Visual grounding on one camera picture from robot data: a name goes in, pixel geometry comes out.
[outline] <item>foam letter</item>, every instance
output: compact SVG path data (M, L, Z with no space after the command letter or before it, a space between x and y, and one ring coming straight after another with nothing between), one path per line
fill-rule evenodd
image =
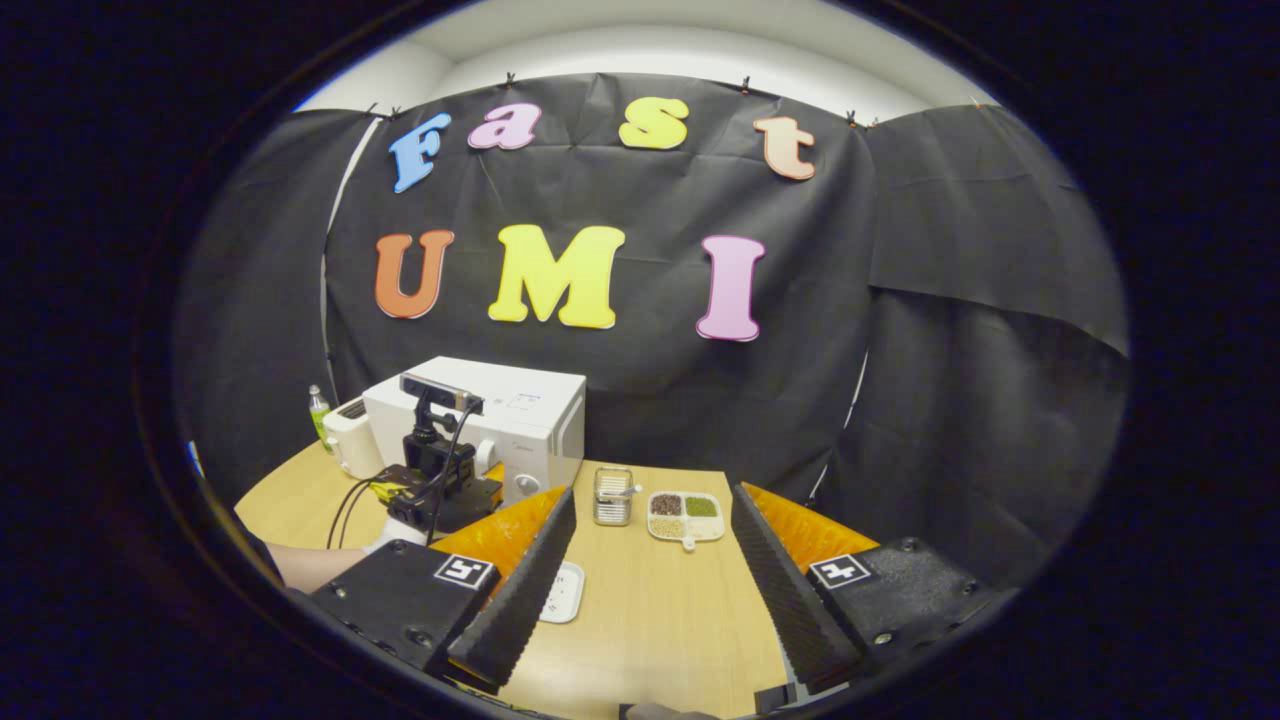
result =
M529 307L521 301L521 288L527 288L534 314L545 323L568 288L568 302L559 311L562 323L577 328L613 327L609 273L613 252L623 242L622 231L604 225L582 228L558 260L552 258L547 237L538 225L502 228L498 241L507 246L507 254L498 301L489 306L490 318L522 322L529 316Z
M421 318L430 313L440 296L440 266L444 264L444 249L453 242L449 231L430 231L422 233L419 243L422 246L422 282L417 292L404 295L399 290L401 264L404 251L413 242L407 234L389 234L378 241L378 275L374 279L374 297L378 306L392 318Z
M434 163L428 163L424 156L434 158L440 150L440 133L435 131L449 127L451 119L448 113L440 113L392 143L390 151L396 154L396 169L399 173L396 192L404 192L431 173Z
M709 340L746 342L760 334L751 320L751 270L764 256L759 242L731 234L713 234L703 241L712 256L712 295L707 314L698 320L698 334Z
M541 114L541 108L529 102L494 108L484 117L489 122L467 136L467 145L480 150L494 145L503 150L524 147L534 141L534 123Z
M764 132L764 161L774 173L791 179L813 177L813 163L800 160L800 146L813 146L813 136L800 129L794 118L755 120L755 129Z
M671 150L685 141L689 128L677 118L689 117L689 105L667 97L641 97L626 109L626 123L618 128L622 145Z

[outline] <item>bottle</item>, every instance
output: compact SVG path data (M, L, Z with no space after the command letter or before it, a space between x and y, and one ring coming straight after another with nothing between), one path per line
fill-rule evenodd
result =
M328 442L329 433L324 429L324 416L328 414L329 402L320 395L320 386L311 386L311 423L316 427L316 434L320 436L324 451L333 455L333 448L329 447Z

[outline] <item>white tray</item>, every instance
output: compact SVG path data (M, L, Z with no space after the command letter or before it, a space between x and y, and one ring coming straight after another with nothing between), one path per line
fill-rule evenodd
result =
M659 495L680 496L681 498L680 515L655 514L653 511L652 502L653 498ZM689 512L685 511L685 498L689 497L700 497L712 501L712 505L716 506L716 516L714 518L690 516ZM645 498L645 509L648 510L645 527L649 528L649 534L658 539L678 541L682 546L685 546L685 550L689 552L692 552L694 548L696 547L696 543L699 542L710 542L714 539L719 539L721 537L724 536L724 510L719 506L719 501L716 500L716 496L713 495L707 495L705 492L654 491L653 493L649 495L649 497ZM660 519L680 520L681 523L685 524L685 534L682 537L659 536L653 530L653 521Z
M543 614L538 619L544 623L568 623L577 618L585 582L586 573L581 568L568 560L562 561L561 569L556 573L556 582L552 583L552 592L543 603Z

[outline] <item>wooden table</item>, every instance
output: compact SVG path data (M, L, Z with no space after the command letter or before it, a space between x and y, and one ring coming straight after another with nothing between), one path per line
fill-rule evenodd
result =
M564 559L586 575L577 616L538 623L498 697L572 717L616 720L620 703L658 702L716 717L754 715L756 691L787 683L777 633L739 550L728 518L733 498L723 473L630 465L644 491L631 524L591 519L595 468L575 480L577 529ZM319 442L262 479L236 506L269 542L324 547L333 514L355 483ZM724 537L686 552L649 536L649 496L705 492L726 514ZM372 542L385 510L366 492L347 528L347 547Z

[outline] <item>grains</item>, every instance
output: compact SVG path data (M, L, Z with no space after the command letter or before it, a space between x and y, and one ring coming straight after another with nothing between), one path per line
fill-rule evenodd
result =
M652 518L649 520L649 529L653 530L653 534L662 538L685 537L685 523L673 518Z
M654 515L680 515L680 496L655 495L649 498L649 511Z
M705 497L686 497L685 512L698 518L714 518L716 503Z

